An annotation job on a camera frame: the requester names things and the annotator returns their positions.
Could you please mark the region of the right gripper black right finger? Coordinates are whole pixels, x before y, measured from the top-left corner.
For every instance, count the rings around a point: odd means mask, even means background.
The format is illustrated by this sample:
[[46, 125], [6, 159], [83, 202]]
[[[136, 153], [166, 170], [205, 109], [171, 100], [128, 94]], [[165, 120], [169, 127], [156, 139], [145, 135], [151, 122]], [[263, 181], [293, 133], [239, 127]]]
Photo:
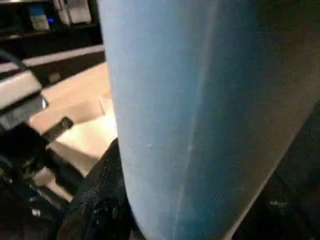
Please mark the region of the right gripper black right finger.
[[320, 111], [282, 118], [248, 143], [250, 166], [231, 189], [236, 221], [228, 240], [320, 237]]

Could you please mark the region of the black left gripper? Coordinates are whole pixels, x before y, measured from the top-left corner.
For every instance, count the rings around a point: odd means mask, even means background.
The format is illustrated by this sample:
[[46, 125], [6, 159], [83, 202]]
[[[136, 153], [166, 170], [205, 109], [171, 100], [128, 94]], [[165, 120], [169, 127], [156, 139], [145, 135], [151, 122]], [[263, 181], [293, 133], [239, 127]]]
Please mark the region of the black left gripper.
[[27, 123], [1, 132], [0, 168], [6, 173], [22, 176], [33, 176], [44, 167], [59, 172], [67, 163], [49, 149], [49, 145], [73, 125], [71, 119], [63, 117], [42, 134]]

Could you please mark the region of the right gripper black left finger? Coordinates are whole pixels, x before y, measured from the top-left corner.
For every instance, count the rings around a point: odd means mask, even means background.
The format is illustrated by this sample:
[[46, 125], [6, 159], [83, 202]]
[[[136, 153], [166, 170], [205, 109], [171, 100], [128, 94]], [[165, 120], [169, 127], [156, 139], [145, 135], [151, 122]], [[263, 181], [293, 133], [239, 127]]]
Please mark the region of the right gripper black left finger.
[[133, 225], [115, 138], [69, 204], [59, 228], [59, 239], [128, 240]]

